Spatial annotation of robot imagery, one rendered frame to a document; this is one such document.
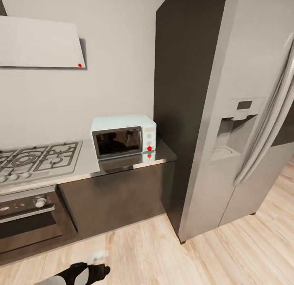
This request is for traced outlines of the microwave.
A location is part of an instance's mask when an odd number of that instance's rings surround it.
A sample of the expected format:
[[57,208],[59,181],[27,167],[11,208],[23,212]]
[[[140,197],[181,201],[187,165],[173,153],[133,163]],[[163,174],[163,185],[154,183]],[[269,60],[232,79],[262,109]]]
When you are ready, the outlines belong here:
[[156,123],[146,113],[93,118],[90,134],[97,160],[156,149]]

